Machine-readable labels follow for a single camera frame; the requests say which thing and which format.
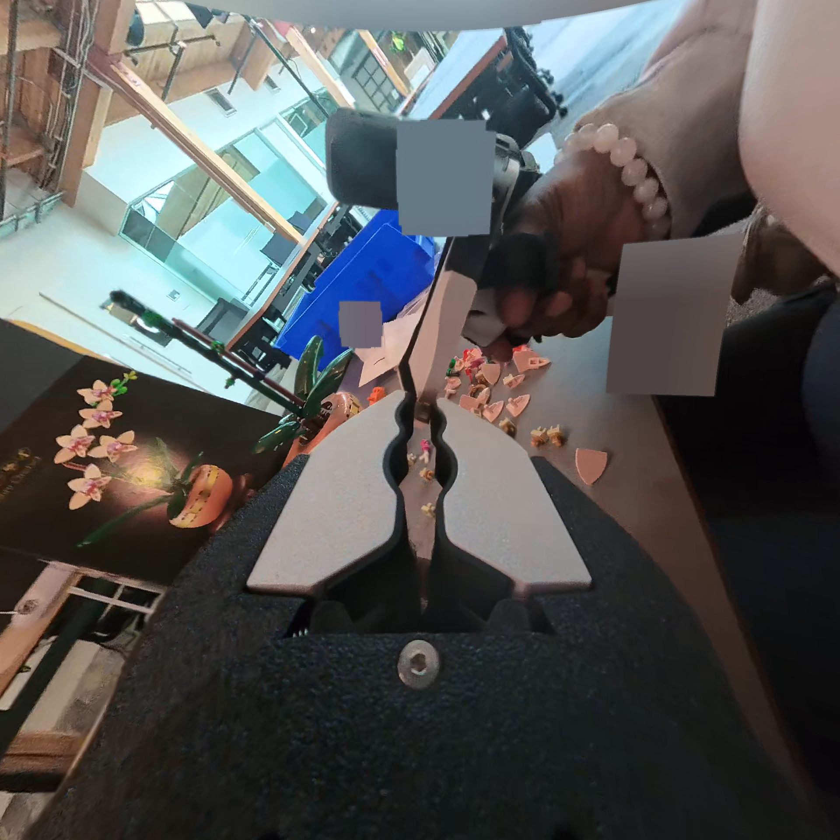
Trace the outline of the grey desk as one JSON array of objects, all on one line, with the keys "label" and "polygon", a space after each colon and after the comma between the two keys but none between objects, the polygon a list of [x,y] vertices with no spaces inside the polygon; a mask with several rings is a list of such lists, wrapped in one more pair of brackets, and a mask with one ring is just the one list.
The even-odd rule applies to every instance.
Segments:
[{"label": "grey desk", "polygon": [[[802,800],[811,791],[745,620],[728,587],[707,521],[655,399],[611,395],[606,433],[616,447],[609,495],[600,509],[542,456],[533,464],[592,577],[584,591],[533,595],[553,625],[554,646],[580,690],[609,694],[629,716],[683,721],[733,769],[754,739]],[[586,485],[608,454],[578,448]]]}]

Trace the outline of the brown brick stem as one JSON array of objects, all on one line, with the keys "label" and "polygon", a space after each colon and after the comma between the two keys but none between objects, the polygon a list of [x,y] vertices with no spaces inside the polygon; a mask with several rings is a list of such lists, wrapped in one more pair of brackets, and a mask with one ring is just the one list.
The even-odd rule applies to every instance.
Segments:
[{"label": "brown brick stem", "polygon": [[302,416],[305,405],[303,399],[295,396],[254,365],[227,351],[223,343],[210,339],[178,318],[174,318],[170,324],[171,335],[175,340],[220,366],[229,378],[249,383],[255,391],[267,396],[272,402],[280,404],[299,417]]}]

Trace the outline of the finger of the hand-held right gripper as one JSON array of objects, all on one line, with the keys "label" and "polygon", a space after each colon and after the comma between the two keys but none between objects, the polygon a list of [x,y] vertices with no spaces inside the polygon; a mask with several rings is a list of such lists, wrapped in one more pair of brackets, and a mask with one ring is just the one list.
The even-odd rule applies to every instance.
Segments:
[{"label": "finger of the hand-held right gripper", "polygon": [[416,404],[434,404],[459,344],[480,278],[480,238],[449,238],[413,335],[398,365]]}]

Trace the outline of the white paper sheet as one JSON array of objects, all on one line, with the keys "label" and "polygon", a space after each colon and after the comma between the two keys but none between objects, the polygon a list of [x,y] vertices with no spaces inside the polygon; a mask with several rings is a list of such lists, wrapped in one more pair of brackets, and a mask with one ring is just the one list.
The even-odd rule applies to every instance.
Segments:
[{"label": "white paper sheet", "polygon": [[354,351],[360,360],[360,386],[368,385],[398,367],[424,311],[427,294],[415,298],[397,316],[383,324],[381,344],[371,349]]}]

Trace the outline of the person's right hand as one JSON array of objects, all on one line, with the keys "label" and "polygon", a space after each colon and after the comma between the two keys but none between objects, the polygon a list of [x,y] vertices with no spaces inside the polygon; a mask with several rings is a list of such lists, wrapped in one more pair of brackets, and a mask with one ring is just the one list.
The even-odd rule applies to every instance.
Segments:
[{"label": "person's right hand", "polygon": [[649,239],[654,225],[622,170],[593,150],[562,156],[508,222],[485,268],[505,330],[481,349],[499,362],[511,359],[513,341],[596,329],[606,317],[606,277],[623,247]]}]

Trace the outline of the long wooden-edged table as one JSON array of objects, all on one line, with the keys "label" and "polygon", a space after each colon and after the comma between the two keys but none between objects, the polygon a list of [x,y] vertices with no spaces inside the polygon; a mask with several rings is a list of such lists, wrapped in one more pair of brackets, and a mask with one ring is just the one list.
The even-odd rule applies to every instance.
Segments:
[{"label": "long wooden-edged table", "polygon": [[409,119],[440,119],[506,50],[503,28],[462,30],[423,85],[396,111]]}]

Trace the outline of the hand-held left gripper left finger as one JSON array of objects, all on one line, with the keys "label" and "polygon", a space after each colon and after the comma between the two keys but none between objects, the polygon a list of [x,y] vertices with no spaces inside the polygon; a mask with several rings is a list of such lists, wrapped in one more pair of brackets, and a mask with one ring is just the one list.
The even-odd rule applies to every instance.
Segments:
[{"label": "hand-held left gripper left finger", "polygon": [[414,403],[398,389],[315,447],[247,579],[250,592],[315,595],[396,544]]}]

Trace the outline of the scattered small brick pieces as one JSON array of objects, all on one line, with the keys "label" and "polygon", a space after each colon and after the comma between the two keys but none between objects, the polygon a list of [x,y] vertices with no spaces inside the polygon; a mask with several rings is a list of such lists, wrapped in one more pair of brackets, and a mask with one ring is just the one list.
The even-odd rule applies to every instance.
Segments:
[{"label": "scattered small brick pieces", "polygon": [[[550,363],[526,372],[513,387],[505,380],[517,376],[518,368],[505,365],[490,388],[483,406],[486,413],[468,415],[480,424],[480,432],[495,429],[477,450],[479,465],[489,469],[479,489],[478,512],[490,523],[509,519],[524,499],[521,480],[507,465],[510,457],[502,448],[506,443],[516,443],[528,457],[542,456],[600,509],[615,515],[609,495],[615,484],[616,447],[606,433],[615,402],[606,393],[609,336],[604,325],[581,339],[554,338],[534,344],[537,355]],[[605,473],[592,486],[585,484],[576,468],[578,448],[608,454]]]}]

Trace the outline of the person's dark trousers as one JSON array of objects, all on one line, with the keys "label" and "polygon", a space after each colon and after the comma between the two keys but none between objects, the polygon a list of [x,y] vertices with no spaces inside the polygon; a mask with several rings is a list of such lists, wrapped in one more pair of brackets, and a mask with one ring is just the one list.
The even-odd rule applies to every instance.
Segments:
[{"label": "person's dark trousers", "polygon": [[782,718],[838,800],[837,284],[727,328],[715,395],[658,404]]}]

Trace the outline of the green brick leaf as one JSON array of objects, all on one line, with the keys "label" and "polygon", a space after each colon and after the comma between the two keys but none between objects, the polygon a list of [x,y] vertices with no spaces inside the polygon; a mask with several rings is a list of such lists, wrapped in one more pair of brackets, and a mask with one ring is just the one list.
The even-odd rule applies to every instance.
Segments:
[{"label": "green brick leaf", "polygon": [[324,402],[339,390],[353,357],[354,352],[352,350],[344,351],[330,362],[324,372],[320,374],[311,389],[309,400],[315,406],[316,413],[320,412]]},{"label": "green brick leaf", "polygon": [[295,393],[306,402],[319,376],[319,365],[323,354],[323,339],[320,335],[310,338],[301,352],[295,377]]},{"label": "green brick leaf", "polygon": [[255,455],[261,455],[278,450],[291,441],[306,436],[310,428],[306,418],[300,418],[294,413],[283,416],[278,425],[259,438],[251,451]]}]

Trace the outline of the person's right forearm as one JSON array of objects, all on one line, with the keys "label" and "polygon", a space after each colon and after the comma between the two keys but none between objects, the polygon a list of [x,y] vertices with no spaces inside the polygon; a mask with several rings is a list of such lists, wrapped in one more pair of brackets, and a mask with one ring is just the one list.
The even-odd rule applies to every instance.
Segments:
[{"label": "person's right forearm", "polygon": [[583,118],[636,144],[687,238],[750,189],[826,268],[839,267],[839,2],[693,2],[635,87]]}]

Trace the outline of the large blue plastic bin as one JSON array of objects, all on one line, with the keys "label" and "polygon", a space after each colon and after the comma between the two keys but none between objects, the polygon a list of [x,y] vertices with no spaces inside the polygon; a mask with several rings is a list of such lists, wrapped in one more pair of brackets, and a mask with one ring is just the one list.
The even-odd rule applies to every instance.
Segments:
[{"label": "large blue plastic bin", "polygon": [[432,282],[434,238],[406,236],[396,211],[379,211],[321,273],[279,333],[274,349],[299,360],[313,336],[323,341],[319,370],[348,348],[340,340],[340,303],[378,301],[389,322]]}]

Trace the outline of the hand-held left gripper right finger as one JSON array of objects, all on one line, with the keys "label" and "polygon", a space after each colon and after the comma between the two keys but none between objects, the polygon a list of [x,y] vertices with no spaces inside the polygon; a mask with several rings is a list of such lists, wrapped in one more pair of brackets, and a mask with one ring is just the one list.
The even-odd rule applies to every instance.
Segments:
[{"label": "hand-held left gripper right finger", "polygon": [[455,403],[440,398],[436,409],[438,546],[500,573],[514,595],[589,589],[592,576],[526,450]]}]

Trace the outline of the pink brick flower pot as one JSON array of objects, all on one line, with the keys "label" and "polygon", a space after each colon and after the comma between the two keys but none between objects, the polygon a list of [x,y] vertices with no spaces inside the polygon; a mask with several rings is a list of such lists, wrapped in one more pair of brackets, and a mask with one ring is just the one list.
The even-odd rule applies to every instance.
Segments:
[{"label": "pink brick flower pot", "polygon": [[283,468],[289,466],[296,457],[309,455],[336,428],[357,415],[361,411],[361,403],[350,392],[335,392],[322,402],[322,410],[326,412],[327,419],[320,430],[312,437],[295,440],[283,462]]}]

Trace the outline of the dark green brick stem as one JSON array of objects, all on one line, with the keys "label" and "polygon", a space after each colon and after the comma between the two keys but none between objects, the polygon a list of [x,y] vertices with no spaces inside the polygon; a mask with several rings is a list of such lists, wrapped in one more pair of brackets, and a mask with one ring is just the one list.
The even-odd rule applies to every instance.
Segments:
[{"label": "dark green brick stem", "polygon": [[[126,293],[123,290],[113,290],[113,291],[110,292],[109,297],[110,297],[110,300],[111,300],[112,303],[114,303],[115,305],[117,305],[120,308],[123,308],[123,309],[127,310],[132,315],[138,317],[139,320],[141,320],[142,323],[145,326],[153,328],[153,329],[158,329],[160,332],[162,332],[164,335],[168,336],[170,339],[178,342],[178,340],[176,340],[172,337],[172,333],[171,333],[172,326],[170,324],[171,320],[169,320],[167,318],[164,318],[158,312],[147,308],[141,301],[138,301],[136,298],[132,297],[130,294]],[[226,372],[226,374],[227,374],[227,378],[230,381],[241,382],[241,381],[235,381],[233,378],[229,378],[227,372]]]}]

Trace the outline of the black orchid picture box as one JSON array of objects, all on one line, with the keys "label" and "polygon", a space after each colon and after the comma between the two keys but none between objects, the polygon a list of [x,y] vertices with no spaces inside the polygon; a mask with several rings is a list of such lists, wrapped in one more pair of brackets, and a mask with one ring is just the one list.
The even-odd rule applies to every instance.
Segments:
[{"label": "black orchid picture box", "polygon": [[294,479],[272,415],[2,322],[2,556],[170,585],[211,541],[255,561]]}]

